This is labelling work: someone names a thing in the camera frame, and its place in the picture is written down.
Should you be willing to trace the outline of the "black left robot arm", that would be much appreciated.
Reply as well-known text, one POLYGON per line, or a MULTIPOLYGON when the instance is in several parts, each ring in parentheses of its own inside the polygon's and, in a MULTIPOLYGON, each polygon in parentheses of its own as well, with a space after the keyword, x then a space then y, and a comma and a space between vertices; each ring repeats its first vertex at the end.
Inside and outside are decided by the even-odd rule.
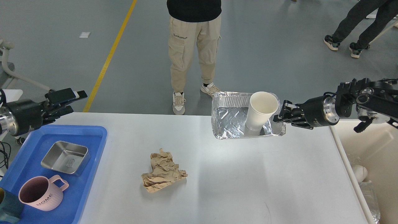
POLYGON ((87 93, 71 88, 50 90, 40 103, 30 99, 7 102, 1 89, 1 134, 9 132, 14 137, 29 133, 42 126, 54 123, 61 116, 73 113, 71 103, 87 98, 87 93))

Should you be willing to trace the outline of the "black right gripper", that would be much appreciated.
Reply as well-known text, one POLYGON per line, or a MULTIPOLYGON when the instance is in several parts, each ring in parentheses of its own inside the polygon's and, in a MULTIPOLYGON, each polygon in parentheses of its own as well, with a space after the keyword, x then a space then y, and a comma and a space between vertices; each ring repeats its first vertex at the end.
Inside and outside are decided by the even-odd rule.
POLYGON ((302 104, 293 104, 291 101, 284 100, 280 113, 273 117, 273 122, 285 122, 294 127, 314 129, 314 127, 334 126, 339 119, 336 112, 336 99, 332 96, 320 96, 302 104), (301 111, 306 120, 300 120, 301 111))

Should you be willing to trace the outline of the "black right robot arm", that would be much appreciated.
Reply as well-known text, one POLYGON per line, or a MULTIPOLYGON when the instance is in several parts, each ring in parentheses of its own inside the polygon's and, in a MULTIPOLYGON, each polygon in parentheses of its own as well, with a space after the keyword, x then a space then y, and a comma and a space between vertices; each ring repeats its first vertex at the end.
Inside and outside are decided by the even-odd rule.
POLYGON ((397 128, 397 90, 393 87, 396 84, 396 78, 374 82, 369 78, 342 82, 337 91, 325 92, 302 104, 284 100, 280 113, 273 117, 273 121, 305 129, 334 126, 340 118, 348 118, 355 105, 360 120, 354 127, 355 132, 361 133, 371 124, 381 123, 397 128))

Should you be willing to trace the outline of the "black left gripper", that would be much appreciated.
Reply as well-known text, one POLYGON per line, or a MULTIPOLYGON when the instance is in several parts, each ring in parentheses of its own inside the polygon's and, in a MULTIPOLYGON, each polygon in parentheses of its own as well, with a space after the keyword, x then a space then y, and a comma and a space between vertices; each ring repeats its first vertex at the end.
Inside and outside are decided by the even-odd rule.
POLYGON ((66 88, 45 94, 46 101, 37 103, 32 100, 18 100, 5 103, 1 109, 6 119, 6 129, 12 136, 21 136, 44 125, 51 124, 52 120, 73 113, 71 106, 74 101, 87 98, 85 91, 73 91, 66 88), (46 108, 57 108, 48 112, 46 108))

